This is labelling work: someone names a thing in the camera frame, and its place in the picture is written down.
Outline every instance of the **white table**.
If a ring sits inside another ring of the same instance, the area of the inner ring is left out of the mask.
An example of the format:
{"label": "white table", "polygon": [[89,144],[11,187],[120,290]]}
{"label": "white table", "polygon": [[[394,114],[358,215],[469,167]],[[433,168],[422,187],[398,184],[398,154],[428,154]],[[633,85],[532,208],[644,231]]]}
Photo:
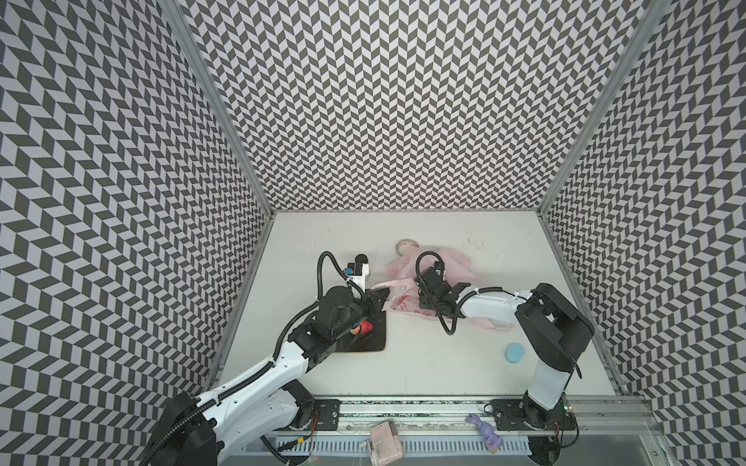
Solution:
{"label": "white table", "polygon": [[[472,261],[484,284],[531,289],[550,283],[570,301],[560,267],[534,212],[288,212],[279,213],[220,380],[228,381],[272,352],[285,323],[316,299],[316,261],[329,250],[340,266],[369,258],[368,283],[387,280],[400,239],[453,248]],[[342,284],[331,264],[325,289]],[[386,349],[335,353],[301,378],[317,395],[523,394],[538,360],[519,327],[509,333],[459,322],[453,336],[438,321],[389,312]],[[504,351],[519,342],[526,355],[510,364]],[[614,395],[593,346],[578,361],[568,395]]]}

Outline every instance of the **purple toy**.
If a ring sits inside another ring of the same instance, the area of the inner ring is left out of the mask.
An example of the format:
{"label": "purple toy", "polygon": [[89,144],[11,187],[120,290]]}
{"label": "purple toy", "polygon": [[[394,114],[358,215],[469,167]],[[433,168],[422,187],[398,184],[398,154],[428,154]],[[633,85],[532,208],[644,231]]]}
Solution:
{"label": "purple toy", "polygon": [[503,438],[495,433],[495,429],[488,423],[482,422],[479,415],[469,415],[466,422],[474,424],[479,429],[479,433],[484,438],[484,446],[491,452],[496,452],[503,444]]}

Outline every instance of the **black and white geometric wallpaper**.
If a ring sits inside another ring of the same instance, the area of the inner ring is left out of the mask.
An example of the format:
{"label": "black and white geometric wallpaper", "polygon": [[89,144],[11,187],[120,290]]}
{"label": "black and white geometric wallpaper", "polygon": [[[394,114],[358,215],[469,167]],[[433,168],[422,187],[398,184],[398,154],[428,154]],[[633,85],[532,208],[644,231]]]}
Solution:
{"label": "black and white geometric wallpaper", "polygon": [[0,464],[130,464],[263,220],[154,0],[0,18]]}
{"label": "black and white geometric wallpaper", "polygon": [[535,207],[647,0],[181,0],[276,209]]}
{"label": "black and white geometric wallpaper", "polygon": [[746,465],[746,2],[676,1],[551,210],[684,465]]}

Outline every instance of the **chevron pattern wallpaper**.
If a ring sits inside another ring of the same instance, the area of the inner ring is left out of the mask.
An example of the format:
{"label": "chevron pattern wallpaper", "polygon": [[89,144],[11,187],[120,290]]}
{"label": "chevron pattern wallpaper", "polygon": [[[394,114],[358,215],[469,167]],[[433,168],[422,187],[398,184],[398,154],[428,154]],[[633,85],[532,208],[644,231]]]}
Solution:
{"label": "chevron pattern wallpaper", "polygon": [[0,464],[131,464],[262,218],[154,0],[0,18]]}
{"label": "chevron pattern wallpaper", "polygon": [[181,0],[276,209],[535,207],[647,0]]}
{"label": "chevron pattern wallpaper", "polygon": [[551,211],[683,465],[746,465],[746,3],[670,6]]}

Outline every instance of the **robotic arm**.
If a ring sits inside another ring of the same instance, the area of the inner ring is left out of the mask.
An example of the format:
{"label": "robotic arm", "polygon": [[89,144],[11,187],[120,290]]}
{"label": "robotic arm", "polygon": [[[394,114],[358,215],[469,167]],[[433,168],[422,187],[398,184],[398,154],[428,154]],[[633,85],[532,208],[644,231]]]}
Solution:
{"label": "robotic arm", "polygon": [[[439,261],[420,273],[419,263],[428,254]],[[335,286],[322,296],[325,257],[331,258],[357,297],[348,286]],[[388,289],[363,291],[367,262],[359,255],[343,271],[331,253],[324,252],[317,268],[319,300],[288,322],[273,354],[194,399],[186,393],[169,399],[140,466],[216,466],[257,438],[287,462],[264,435],[286,426],[305,429],[310,423],[315,400],[298,378],[329,357],[340,338],[378,314],[389,295]],[[577,359],[593,336],[588,319],[545,283],[518,293],[500,287],[477,289],[469,283],[451,288],[444,280],[442,260],[430,251],[417,259],[416,270],[420,306],[436,310],[449,335],[455,332],[459,318],[485,317],[520,324],[540,358],[521,409],[528,426],[544,429],[552,421],[551,412],[573,371],[578,370],[580,376]],[[451,319],[450,329],[444,317]],[[301,318],[302,323],[290,331]]]}

